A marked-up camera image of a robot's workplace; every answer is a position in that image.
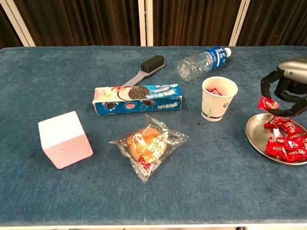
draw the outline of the brown curtain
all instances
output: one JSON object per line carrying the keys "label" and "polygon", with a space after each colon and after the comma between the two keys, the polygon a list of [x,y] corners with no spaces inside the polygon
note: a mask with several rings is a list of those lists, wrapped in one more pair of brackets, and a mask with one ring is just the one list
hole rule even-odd
{"label": "brown curtain", "polygon": [[36,46],[139,46],[137,0],[16,0]]}
{"label": "brown curtain", "polygon": [[307,46],[307,0],[251,0],[237,46]]}
{"label": "brown curtain", "polygon": [[3,7],[0,5],[0,49],[23,46]]}
{"label": "brown curtain", "polygon": [[153,0],[154,46],[227,46],[241,0]]}

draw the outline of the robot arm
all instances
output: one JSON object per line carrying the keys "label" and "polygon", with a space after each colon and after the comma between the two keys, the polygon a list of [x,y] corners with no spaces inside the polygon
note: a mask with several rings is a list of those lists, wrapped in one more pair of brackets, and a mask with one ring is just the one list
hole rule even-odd
{"label": "robot arm", "polygon": [[277,70],[261,80],[261,94],[271,99],[270,84],[277,81],[275,95],[286,102],[294,102],[291,109],[271,109],[269,112],[278,116],[296,116],[307,110],[307,97],[303,98],[288,94],[286,91],[307,93],[307,58],[293,59],[282,62]]}

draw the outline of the plastic water bottle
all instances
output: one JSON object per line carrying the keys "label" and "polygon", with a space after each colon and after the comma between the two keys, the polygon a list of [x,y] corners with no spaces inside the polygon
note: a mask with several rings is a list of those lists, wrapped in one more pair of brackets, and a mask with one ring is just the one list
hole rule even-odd
{"label": "plastic water bottle", "polygon": [[203,50],[199,54],[180,60],[177,65],[178,74],[185,81],[197,78],[201,73],[223,65],[230,55],[230,48],[220,46]]}

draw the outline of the table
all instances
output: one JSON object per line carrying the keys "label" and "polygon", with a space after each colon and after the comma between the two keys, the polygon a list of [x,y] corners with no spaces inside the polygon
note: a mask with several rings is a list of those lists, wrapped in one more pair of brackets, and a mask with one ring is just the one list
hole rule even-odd
{"label": "table", "polygon": [[[263,113],[257,109],[261,78],[281,61],[307,56],[307,47],[233,47],[223,66],[182,81],[178,61],[202,49],[0,50],[0,226],[307,224],[307,167],[265,158],[245,134],[246,122]],[[149,115],[189,139],[143,184],[109,141],[145,126],[144,113],[98,116],[92,99],[94,88],[122,85],[154,55],[163,55],[166,66],[142,84],[178,82],[183,105]],[[225,76],[238,85],[219,122],[201,116],[201,83],[209,76]],[[70,111],[77,112],[94,154],[58,170],[41,149],[37,123]],[[306,116],[294,120],[307,126]]]}

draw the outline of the paper cup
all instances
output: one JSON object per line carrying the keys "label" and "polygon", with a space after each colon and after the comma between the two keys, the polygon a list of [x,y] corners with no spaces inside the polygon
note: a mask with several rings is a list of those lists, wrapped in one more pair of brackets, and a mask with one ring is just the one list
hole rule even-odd
{"label": "paper cup", "polygon": [[[222,96],[208,92],[206,89],[217,89]],[[208,121],[219,121],[223,118],[238,87],[230,79],[223,77],[210,77],[202,83],[201,115]]]}

